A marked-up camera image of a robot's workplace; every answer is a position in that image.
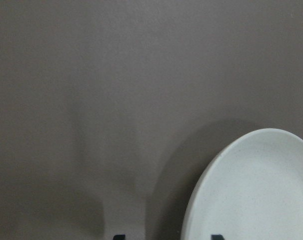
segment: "white oval object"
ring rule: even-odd
[[[181,240],[211,240],[212,235],[303,240],[302,139],[260,129],[214,158],[190,197]]]

